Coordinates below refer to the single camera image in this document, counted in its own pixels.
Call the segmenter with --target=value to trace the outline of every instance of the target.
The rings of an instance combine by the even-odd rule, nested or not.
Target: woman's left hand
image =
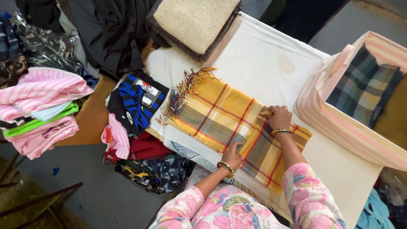
[[[241,142],[233,143],[233,145],[222,155],[222,161],[230,165],[235,172],[243,161],[243,158],[236,152],[237,147],[242,144],[243,143]]]

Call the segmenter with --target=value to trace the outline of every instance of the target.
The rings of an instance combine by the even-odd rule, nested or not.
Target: green bangle
[[[229,169],[229,171],[230,171],[230,175],[228,175],[228,176],[226,176],[226,177],[227,177],[227,178],[232,178],[232,177],[234,176],[234,171],[233,171],[232,167],[231,167],[228,163],[226,163],[226,162],[224,162],[224,161],[218,162],[217,167],[219,168],[219,166],[220,166],[221,164],[224,165],[224,166],[226,166],[226,167]]]
[[[290,133],[290,134],[293,133],[291,130],[288,130],[288,129],[278,129],[278,130],[273,130],[273,131],[271,132],[271,134],[272,134],[272,135],[275,135],[275,134],[277,134],[277,133],[279,133],[279,132]]]

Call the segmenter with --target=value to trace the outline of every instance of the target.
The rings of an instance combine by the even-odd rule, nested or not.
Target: gray floor
[[[242,11],[259,18],[270,2],[243,0]],[[12,0],[0,0],[0,3],[3,11],[11,13],[15,9]],[[310,45],[333,55],[368,30],[407,46],[405,27],[351,4],[346,5],[311,40]],[[49,192],[83,182],[83,187],[66,202],[66,206],[94,228],[145,228],[166,195],[138,189],[115,173],[112,166],[103,165],[101,155],[104,150],[103,144],[56,147],[33,161],[24,159],[18,169]],[[13,154],[11,144],[0,145],[0,156],[9,160]],[[55,167],[59,167],[60,171],[52,176]]]

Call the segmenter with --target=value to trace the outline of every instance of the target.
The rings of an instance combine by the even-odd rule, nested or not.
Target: person
[[[292,112],[286,106],[269,107],[269,125],[273,130],[289,129]],[[284,167],[282,187],[295,228],[345,229],[345,222],[325,185],[307,164],[295,145],[292,134],[277,132],[281,144]],[[233,171],[242,163],[234,143],[222,156]],[[196,166],[187,189],[167,202],[158,212],[150,229],[274,229],[288,228],[277,221],[268,208],[249,194],[232,185],[219,184],[230,175],[227,166],[220,165],[210,173]],[[191,178],[203,178],[194,182]]]

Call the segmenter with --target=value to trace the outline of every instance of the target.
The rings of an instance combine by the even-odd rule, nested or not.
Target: plastic bag
[[[387,196],[387,200],[395,206],[403,206],[407,199],[407,187],[389,170],[384,167],[380,173],[382,182],[379,190]]]
[[[31,26],[19,11],[16,11],[11,22],[17,26],[18,35],[23,40],[30,67],[57,68],[82,75],[83,67],[74,55],[78,36]]]

